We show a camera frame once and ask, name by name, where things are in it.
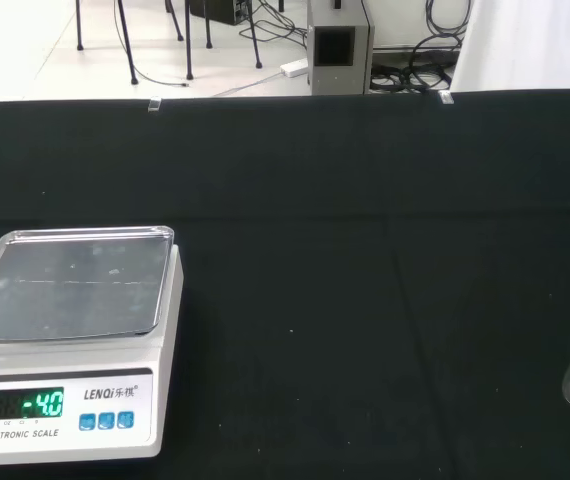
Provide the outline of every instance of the small white clip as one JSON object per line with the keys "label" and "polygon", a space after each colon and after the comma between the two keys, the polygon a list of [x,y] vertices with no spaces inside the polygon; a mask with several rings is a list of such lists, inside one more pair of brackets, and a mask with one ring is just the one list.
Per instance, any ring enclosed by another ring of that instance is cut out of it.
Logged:
{"label": "small white clip", "polygon": [[454,105],[454,98],[452,98],[452,94],[449,90],[439,90],[438,94],[444,105]]}
{"label": "small white clip", "polygon": [[161,97],[152,97],[149,99],[149,106],[147,107],[147,113],[158,112],[161,109],[161,102],[163,99]]}

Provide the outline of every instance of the white wall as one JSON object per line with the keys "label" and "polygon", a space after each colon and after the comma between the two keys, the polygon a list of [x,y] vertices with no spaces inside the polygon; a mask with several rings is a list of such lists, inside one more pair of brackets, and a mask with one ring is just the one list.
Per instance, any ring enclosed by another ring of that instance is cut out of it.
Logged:
{"label": "white wall", "polygon": [[570,0],[476,0],[452,90],[544,88],[570,88]]}
{"label": "white wall", "polygon": [[[413,48],[431,35],[425,23],[425,0],[368,0],[367,4],[376,25],[374,47],[377,49]],[[434,2],[434,20],[443,27],[459,25],[466,11],[467,0]],[[429,45],[451,44],[451,40],[435,40]]]}

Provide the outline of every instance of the lenqi brand logo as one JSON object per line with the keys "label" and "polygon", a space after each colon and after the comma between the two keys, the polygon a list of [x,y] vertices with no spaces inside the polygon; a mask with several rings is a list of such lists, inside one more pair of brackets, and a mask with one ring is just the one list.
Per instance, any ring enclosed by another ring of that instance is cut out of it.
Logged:
{"label": "lenqi brand logo", "polygon": [[138,385],[126,388],[95,388],[85,390],[85,400],[100,400],[101,398],[133,397]]}

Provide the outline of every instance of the gray box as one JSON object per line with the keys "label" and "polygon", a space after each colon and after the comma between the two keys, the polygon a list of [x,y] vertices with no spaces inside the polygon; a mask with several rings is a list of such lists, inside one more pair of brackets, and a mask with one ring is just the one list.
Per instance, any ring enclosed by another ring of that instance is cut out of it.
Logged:
{"label": "gray box", "polygon": [[307,57],[312,95],[369,93],[374,23],[365,0],[308,0]]}

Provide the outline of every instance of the stainless steel weighing pan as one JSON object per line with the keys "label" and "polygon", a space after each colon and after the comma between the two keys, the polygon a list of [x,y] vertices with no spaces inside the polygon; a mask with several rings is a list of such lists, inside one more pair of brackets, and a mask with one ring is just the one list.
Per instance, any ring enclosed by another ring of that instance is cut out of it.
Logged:
{"label": "stainless steel weighing pan", "polygon": [[0,240],[0,342],[150,332],[174,232],[25,230]]}

